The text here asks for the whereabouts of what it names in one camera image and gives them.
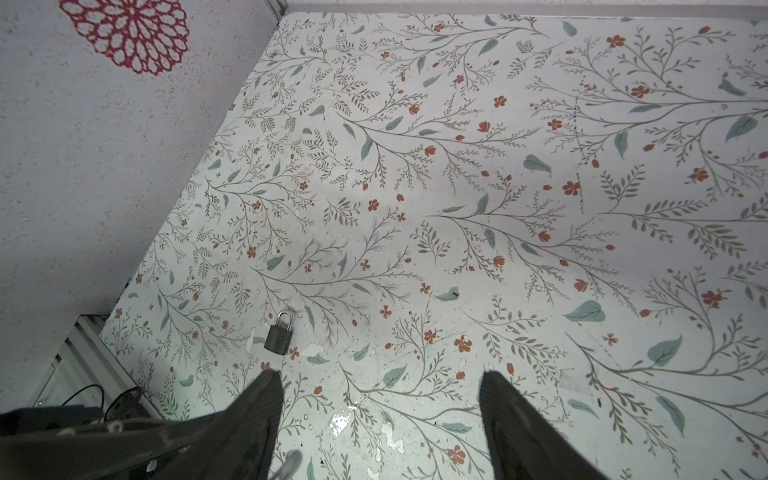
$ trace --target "green leaf print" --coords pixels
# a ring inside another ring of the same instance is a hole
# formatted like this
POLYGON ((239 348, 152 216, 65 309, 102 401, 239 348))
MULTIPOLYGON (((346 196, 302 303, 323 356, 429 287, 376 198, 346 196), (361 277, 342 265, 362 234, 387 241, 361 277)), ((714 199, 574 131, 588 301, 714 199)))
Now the green leaf print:
POLYGON ((672 423, 677 427, 678 430, 680 430, 680 434, 685 436, 685 434, 683 434, 683 429, 685 429, 685 415, 683 415, 681 410, 677 408, 677 405, 675 405, 672 400, 664 398, 661 395, 656 397, 656 401, 661 404, 664 410, 669 412, 670 417, 672 417, 672 423))
POLYGON ((363 348, 355 352, 355 354, 352 355, 352 358, 354 358, 356 362, 359 362, 360 360, 366 358, 366 355, 368 355, 368 347, 370 346, 371 346, 370 343, 364 346, 363 348))
POLYGON ((442 423, 441 426, 446 430, 456 433, 467 433, 472 430, 472 427, 468 427, 463 423, 442 423))
POLYGON ((389 123, 386 125, 386 127, 384 127, 384 130, 386 130, 386 131, 392 131, 392 130, 395 130, 395 129, 397 128, 397 126, 398 126, 398 125, 400 125, 400 122, 401 122, 401 121, 402 121, 402 116, 401 116, 401 117, 397 117, 395 120, 393 120, 393 121, 390 121, 390 122, 389 122, 389 123))
POLYGON ((552 173, 550 166, 539 160, 535 155, 528 155, 525 158, 525 161, 523 161, 523 167, 528 168, 529 170, 540 170, 550 174, 552 173))
POLYGON ((426 80, 424 80, 424 83, 422 85, 424 85, 425 87, 428 87, 429 85, 435 83, 437 79, 440 78, 440 75, 438 75, 437 77, 427 78, 426 80))
POLYGON ((485 209, 488 207, 488 194, 485 194, 482 196, 480 200, 478 200, 478 209, 475 210, 475 215, 482 215, 485 213, 485 209))
POLYGON ((530 243, 520 242, 520 247, 522 247, 523 250, 525 250, 526 252, 530 253, 531 255, 535 255, 537 257, 541 256, 541 254, 539 252, 537 252, 534 247, 531 247, 530 243))
POLYGON ((683 343, 683 336, 676 340, 664 340, 648 349, 648 358, 654 365, 665 366, 675 356, 683 343))
POLYGON ((602 322, 605 320, 603 306, 594 300, 587 300, 576 310, 563 316, 572 322, 602 322))
POLYGON ((496 40, 495 38, 491 38, 485 43, 485 45, 482 46, 482 48, 480 49, 480 53, 478 53, 478 56, 486 53, 487 51, 492 50, 496 45, 498 45, 498 40, 496 40))
POLYGON ((310 464, 306 466, 306 480, 315 480, 315 468, 312 466, 311 457, 310 457, 310 464))
POLYGON ((315 115, 320 115, 326 113, 326 106, 320 105, 318 108, 315 108, 312 110, 312 113, 310 114, 310 117, 314 117, 315 115))
POLYGON ((393 387, 398 380, 400 380, 400 377, 402 377, 402 374, 405 372, 406 368, 404 366, 401 366, 398 369, 391 369, 389 370, 385 375, 384 379, 382 380, 384 382, 384 386, 387 388, 393 387))
POLYGON ((364 286, 362 286, 362 285, 360 285, 360 284, 358 284, 358 283, 353 283, 353 284, 352 284, 352 286, 353 286, 354 288, 356 288, 356 289, 360 290, 361 292, 365 292, 365 293, 368 293, 369 295, 371 294, 371 293, 370 293, 370 292, 369 292, 369 291, 368 291, 368 290, 367 290, 367 289, 366 289, 364 286))
POLYGON ((565 30, 565 33, 567 33, 569 37, 572 37, 578 33, 576 27, 568 22, 563 22, 563 30, 565 30))
POLYGON ((458 298, 458 287, 452 286, 451 289, 447 292, 441 293, 440 295, 435 295, 435 298, 442 302, 452 302, 458 298))
POLYGON ((266 261, 266 269, 269 271, 275 270, 277 266, 280 265, 280 262, 283 261, 283 258, 285 258, 285 255, 270 258, 266 261))
POLYGON ((496 234, 490 228, 485 229, 485 239, 488 241, 488 245, 491 248, 496 248, 496 234))
POLYGON ((725 136, 725 141, 728 141, 731 138, 740 137, 741 135, 752 131, 756 126, 757 120, 755 120, 755 118, 742 115, 730 126, 730 129, 725 136))
POLYGON ((619 155, 621 155, 621 160, 624 159, 624 152, 627 151, 628 138, 629 138, 629 131, 619 132, 614 137, 614 145, 616 145, 616 150, 618 150, 619 155))
POLYGON ((306 312, 306 317, 310 319, 310 325, 312 326, 312 331, 315 331, 315 316, 312 314, 312 309, 308 305, 304 306, 304 311, 306 312))
POLYGON ((598 417, 598 414, 594 412, 592 407, 590 407, 584 402, 579 402, 578 400, 570 399, 568 400, 568 405, 570 405, 574 409, 581 410, 582 412, 590 412, 592 415, 594 415, 596 419, 600 418, 598 417))
POLYGON ((636 114, 644 111, 656 110, 657 108, 661 108, 661 105, 654 105, 654 104, 640 105, 639 107, 635 107, 632 110, 629 110, 629 113, 636 114))
POLYGON ((371 151, 371 146, 373 146, 373 139, 366 135, 366 142, 362 145, 362 149, 360 149, 360 160, 365 160, 366 157, 368 157, 368 152, 371 151))
POLYGON ((307 358, 306 361, 309 363, 314 363, 315 365, 322 365, 324 363, 328 363, 328 360, 324 359, 320 355, 311 356, 307 358))

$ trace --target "floor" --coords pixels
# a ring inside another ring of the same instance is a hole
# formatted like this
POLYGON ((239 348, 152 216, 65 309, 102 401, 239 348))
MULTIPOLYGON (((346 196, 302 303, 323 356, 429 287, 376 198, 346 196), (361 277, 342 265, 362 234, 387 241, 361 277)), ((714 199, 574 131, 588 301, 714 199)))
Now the floor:
POLYGON ((290 14, 102 338, 169 419, 279 369, 297 478, 492 478, 489 369, 609 478, 764 478, 766 25, 290 14))

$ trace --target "floral floor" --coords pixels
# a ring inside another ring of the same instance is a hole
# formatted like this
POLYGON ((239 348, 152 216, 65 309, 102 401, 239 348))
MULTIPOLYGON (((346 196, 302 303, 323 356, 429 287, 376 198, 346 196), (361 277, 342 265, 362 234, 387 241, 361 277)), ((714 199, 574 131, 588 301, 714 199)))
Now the floral floor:
POLYGON ((288 15, 104 341, 169 419, 282 371, 302 480, 492 478, 486 369, 609 478, 768 478, 767 58, 747 20, 288 15))

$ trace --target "padlock shackle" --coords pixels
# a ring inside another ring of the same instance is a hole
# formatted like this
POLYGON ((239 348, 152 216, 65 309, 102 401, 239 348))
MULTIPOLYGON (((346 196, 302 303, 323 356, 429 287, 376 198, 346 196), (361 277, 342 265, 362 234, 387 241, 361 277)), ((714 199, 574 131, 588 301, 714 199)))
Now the padlock shackle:
POLYGON ((286 328, 290 330, 290 327, 293 325, 293 315, 291 315, 291 313, 286 310, 277 314, 275 317, 275 326, 277 326, 277 323, 280 321, 280 317, 283 316, 283 314, 288 315, 288 327, 286 328))

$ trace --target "padlock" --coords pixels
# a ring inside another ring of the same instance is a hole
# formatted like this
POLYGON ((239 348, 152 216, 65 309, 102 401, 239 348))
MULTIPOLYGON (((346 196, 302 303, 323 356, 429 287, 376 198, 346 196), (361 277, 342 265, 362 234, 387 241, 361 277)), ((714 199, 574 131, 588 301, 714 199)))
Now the padlock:
POLYGON ((291 337, 293 337, 293 331, 290 329, 293 324, 293 315, 290 312, 280 312, 277 314, 275 324, 270 326, 270 332, 266 336, 266 342, 264 342, 264 348, 275 352, 277 355, 285 355, 288 353, 288 347, 290 346, 291 337), (288 326, 283 326, 283 322, 280 321, 280 317, 288 315, 288 326))

